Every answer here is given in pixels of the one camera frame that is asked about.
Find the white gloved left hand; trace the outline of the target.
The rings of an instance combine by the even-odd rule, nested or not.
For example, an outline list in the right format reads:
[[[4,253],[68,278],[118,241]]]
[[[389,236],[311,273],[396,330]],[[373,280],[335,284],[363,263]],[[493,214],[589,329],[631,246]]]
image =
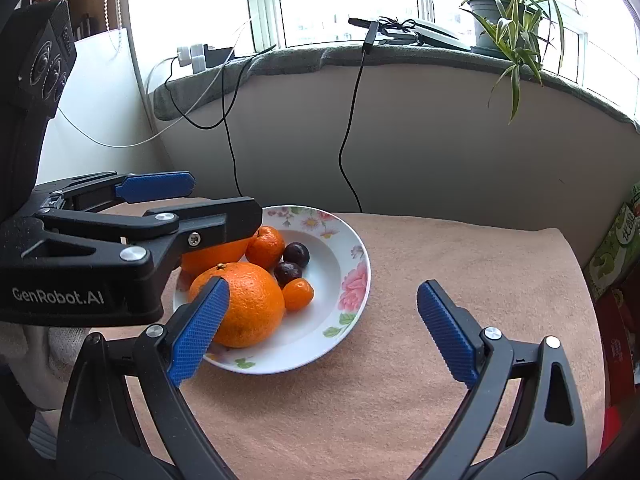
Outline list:
[[[88,328],[1,323],[1,356],[36,408],[62,408]]]

